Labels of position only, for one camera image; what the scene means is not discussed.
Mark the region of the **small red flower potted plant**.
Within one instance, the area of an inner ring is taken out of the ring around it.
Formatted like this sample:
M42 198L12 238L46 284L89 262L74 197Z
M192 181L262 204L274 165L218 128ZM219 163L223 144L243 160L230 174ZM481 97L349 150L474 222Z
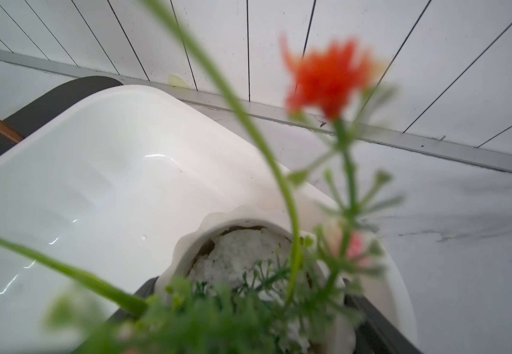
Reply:
M263 134L249 118L240 100L200 43L158 1L145 6L176 37L214 82L235 116L263 154L286 203L291 223L291 253L254 253L254 261L235 271L232 280L224 274L195 277L195 266L175 271L161 294L148 297L145 313L135 322L125 322L114 331L117 341L106 353L304 353L311 345L324 345L339 319L360 325L362 314L343 304L346 292L361 294L359 275L379 276L384 267L380 244L364 241L358 218L401 203L396 196L380 202L375 197L392 177L379 171L371 188L361 194L353 144L361 137L363 114L352 124L343 120L346 106L355 96L368 99L384 64L358 40L333 41L325 50L299 58L283 41L281 51L294 88L286 96L286 109L294 121L304 121L304 110L321 110L335 136L328 151L306 168L283 173L275 162ZM340 156L347 178L348 200L337 199L326 207L329 220L309 236L300 231L294 191L306 177L333 156ZM95 276L62 263L36 250L0 238L0 247L36 260L70 278ZM58 300L48 318L53 328L71 326L71 297Z

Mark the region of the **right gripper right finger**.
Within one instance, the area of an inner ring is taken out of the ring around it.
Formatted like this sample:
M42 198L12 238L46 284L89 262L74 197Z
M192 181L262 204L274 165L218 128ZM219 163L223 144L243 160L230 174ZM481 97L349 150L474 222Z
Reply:
M345 306L359 311L364 317L355 330L354 353L421 354L366 297L346 292Z

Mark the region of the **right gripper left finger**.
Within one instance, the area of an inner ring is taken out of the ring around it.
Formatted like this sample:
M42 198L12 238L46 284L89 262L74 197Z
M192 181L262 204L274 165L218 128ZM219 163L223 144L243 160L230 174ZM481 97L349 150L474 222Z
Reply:
M71 290L71 327L85 341L76 352L106 353L114 331L125 322L135 322L148 308L145 297L154 291L155 279L148 280L136 294L96 276L75 276Z

